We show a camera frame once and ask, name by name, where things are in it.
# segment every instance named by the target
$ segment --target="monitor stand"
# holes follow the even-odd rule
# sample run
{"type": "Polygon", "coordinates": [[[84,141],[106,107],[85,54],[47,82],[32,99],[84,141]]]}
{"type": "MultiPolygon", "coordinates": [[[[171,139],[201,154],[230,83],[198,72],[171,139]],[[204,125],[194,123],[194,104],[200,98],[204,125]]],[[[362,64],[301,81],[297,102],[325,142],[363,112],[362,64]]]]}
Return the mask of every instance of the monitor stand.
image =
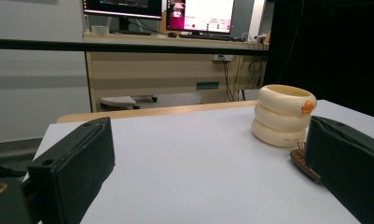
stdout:
{"type": "Polygon", "coordinates": [[[201,35],[201,33],[199,31],[192,31],[190,34],[191,35],[201,35]]]}
{"type": "Polygon", "coordinates": [[[149,32],[143,31],[143,28],[139,27],[140,31],[131,31],[129,25],[131,22],[126,17],[119,17],[119,30],[115,30],[112,33],[116,35],[151,35],[149,32]]]}

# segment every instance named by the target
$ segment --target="cable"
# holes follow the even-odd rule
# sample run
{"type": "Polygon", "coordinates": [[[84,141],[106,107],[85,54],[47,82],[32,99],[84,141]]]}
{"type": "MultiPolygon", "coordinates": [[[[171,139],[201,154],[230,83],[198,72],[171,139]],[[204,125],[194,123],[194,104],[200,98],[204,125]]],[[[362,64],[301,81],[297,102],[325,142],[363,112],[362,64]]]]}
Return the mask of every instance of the cable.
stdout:
{"type": "MultiPolygon", "coordinates": [[[[262,74],[263,74],[263,56],[255,56],[253,58],[254,60],[248,64],[248,72],[251,74],[251,78],[249,79],[247,83],[246,89],[249,90],[249,86],[251,86],[251,90],[254,88],[254,86],[260,86],[260,82],[262,81],[262,74]]],[[[253,91],[245,92],[242,91],[242,98],[245,101],[245,95],[251,94],[253,91]]]]}
{"type": "Polygon", "coordinates": [[[304,11],[304,8],[305,8],[305,1],[304,1],[304,0],[301,0],[301,3],[302,3],[302,9],[301,9],[301,11],[300,11],[299,21],[298,21],[298,25],[297,25],[297,31],[295,32],[294,39],[292,40],[292,43],[291,43],[291,49],[289,50],[288,55],[287,55],[287,57],[286,57],[286,59],[285,59],[285,62],[284,62],[284,64],[283,64],[283,67],[282,67],[282,69],[280,70],[280,74],[279,74],[279,76],[278,76],[277,79],[276,79],[276,83],[279,82],[280,78],[281,78],[282,75],[283,75],[284,69],[285,69],[286,65],[288,64],[288,60],[289,60],[289,58],[291,57],[291,52],[292,52],[292,49],[294,48],[295,41],[297,40],[297,35],[298,35],[298,31],[299,31],[299,26],[300,26],[300,22],[302,21],[303,11],[304,11]]]}
{"type": "Polygon", "coordinates": [[[225,82],[227,85],[227,96],[230,102],[234,101],[233,94],[230,90],[229,82],[228,82],[228,63],[224,55],[218,55],[219,58],[222,59],[222,62],[224,64],[224,71],[225,71],[225,82]]]}
{"type": "Polygon", "coordinates": [[[159,32],[159,31],[157,31],[157,30],[152,29],[151,27],[147,26],[145,23],[143,23],[143,22],[140,21],[139,19],[136,19],[136,20],[139,21],[140,23],[142,23],[142,24],[145,26],[145,28],[142,27],[142,26],[140,26],[140,25],[138,25],[138,24],[136,24],[136,23],[134,23],[134,22],[131,22],[131,23],[134,24],[134,25],[136,25],[136,26],[138,26],[138,27],[141,27],[141,28],[143,28],[143,29],[145,29],[145,30],[147,30],[147,31],[152,31],[152,32],[155,32],[155,33],[157,33],[157,34],[163,35],[163,33],[159,32]]]}
{"type": "Polygon", "coordinates": [[[239,74],[240,74],[240,71],[242,70],[242,66],[244,65],[244,62],[246,60],[246,57],[245,56],[242,56],[240,55],[240,60],[238,60],[238,64],[236,65],[237,69],[236,69],[236,77],[233,81],[233,90],[234,90],[234,93],[238,94],[238,97],[237,97],[237,101],[239,101],[239,90],[237,90],[236,92],[236,86],[237,86],[237,83],[238,83],[238,79],[239,79],[239,74]]]}
{"type": "Polygon", "coordinates": [[[26,175],[27,171],[17,171],[0,165],[0,178],[3,177],[21,177],[26,175]]]}

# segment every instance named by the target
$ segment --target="floor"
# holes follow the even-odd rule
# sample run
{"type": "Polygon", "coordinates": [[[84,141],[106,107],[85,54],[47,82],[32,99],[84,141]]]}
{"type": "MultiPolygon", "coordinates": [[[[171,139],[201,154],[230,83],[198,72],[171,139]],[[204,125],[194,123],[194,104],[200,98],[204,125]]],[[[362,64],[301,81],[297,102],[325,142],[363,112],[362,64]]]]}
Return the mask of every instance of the floor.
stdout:
{"type": "MultiPolygon", "coordinates": [[[[141,109],[167,107],[176,105],[199,105],[201,103],[201,96],[199,93],[177,93],[177,94],[163,94],[155,95],[158,98],[157,102],[153,102],[151,97],[132,97],[136,104],[141,109]]],[[[239,101],[242,100],[242,95],[237,97],[239,101]]],[[[257,98],[257,90],[245,91],[245,100],[255,100],[257,98]]],[[[101,111],[115,111],[133,109],[131,106],[127,107],[113,107],[108,105],[100,105],[101,111]]],[[[0,165],[15,171],[26,171],[27,164],[32,161],[36,151],[41,143],[39,139],[28,139],[17,142],[0,143],[0,165]]]]}

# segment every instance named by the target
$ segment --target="toy ring stack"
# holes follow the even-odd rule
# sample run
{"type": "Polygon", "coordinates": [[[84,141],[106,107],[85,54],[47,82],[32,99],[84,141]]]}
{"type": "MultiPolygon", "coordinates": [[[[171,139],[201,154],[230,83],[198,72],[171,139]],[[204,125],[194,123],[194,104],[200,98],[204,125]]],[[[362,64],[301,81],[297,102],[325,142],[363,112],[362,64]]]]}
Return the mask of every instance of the toy ring stack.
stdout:
{"type": "Polygon", "coordinates": [[[305,141],[317,100],[309,91],[285,85],[267,85],[258,93],[259,104],[251,124],[254,135],[277,147],[296,147],[305,141]]]}

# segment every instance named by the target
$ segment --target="computer monitor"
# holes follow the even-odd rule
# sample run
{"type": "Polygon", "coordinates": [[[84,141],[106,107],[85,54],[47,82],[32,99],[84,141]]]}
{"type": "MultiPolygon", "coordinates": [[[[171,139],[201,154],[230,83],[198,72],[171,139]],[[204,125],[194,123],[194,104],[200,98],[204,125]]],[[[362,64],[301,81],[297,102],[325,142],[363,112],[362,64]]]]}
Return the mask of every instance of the computer monitor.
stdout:
{"type": "Polygon", "coordinates": [[[166,30],[229,35],[234,0],[167,0],[166,30]]]}
{"type": "Polygon", "coordinates": [[[119,17],[119,29],[129,30],[129,19],[161,20],[160,0],[82,0],[84,14],[119,17]]]}

